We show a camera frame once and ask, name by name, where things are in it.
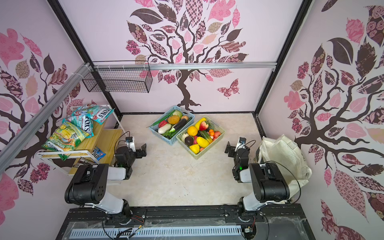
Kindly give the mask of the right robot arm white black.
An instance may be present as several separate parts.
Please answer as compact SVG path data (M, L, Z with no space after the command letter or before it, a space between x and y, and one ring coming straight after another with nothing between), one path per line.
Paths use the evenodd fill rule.
M257 212L267 205L290 199L290 189L278 164L274 161L250 163L250 148L244 138L236 146L227 143L225 153L234 159L233 178L239 183L251 183L252 192L240 198L238 212Z

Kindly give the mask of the red yellow apple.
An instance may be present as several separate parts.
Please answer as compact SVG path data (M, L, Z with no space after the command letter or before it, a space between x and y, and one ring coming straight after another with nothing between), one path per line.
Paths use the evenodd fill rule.
M209 128L209 124L206 121L202 121L199 126L200 131L206 131Z

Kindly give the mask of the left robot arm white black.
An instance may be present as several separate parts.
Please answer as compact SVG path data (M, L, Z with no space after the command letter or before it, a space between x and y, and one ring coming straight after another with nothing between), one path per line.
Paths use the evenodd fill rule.
M65 201L80 207L89 206L116 215L127 224L133 212L127 200L119 199L107 191L108 182L129 180L135 160L147 156L147 145L133 150L127 146L117 149L116 165L81 165L65 191Z

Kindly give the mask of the cream canvas grocery tote bag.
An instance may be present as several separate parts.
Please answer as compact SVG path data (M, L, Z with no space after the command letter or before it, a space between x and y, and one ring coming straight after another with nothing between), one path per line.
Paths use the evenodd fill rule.
M256 153L256 161L276 162L290 190L290 197L309 183L312 170L296 142L285 135L278 139L264 137Z

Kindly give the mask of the wrinkled yellow orange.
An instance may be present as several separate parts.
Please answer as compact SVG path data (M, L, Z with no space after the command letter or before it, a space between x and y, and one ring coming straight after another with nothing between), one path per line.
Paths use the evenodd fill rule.
M198 134L198 129L195 126L190 126L187 129L187 134L191 137L194 137Z

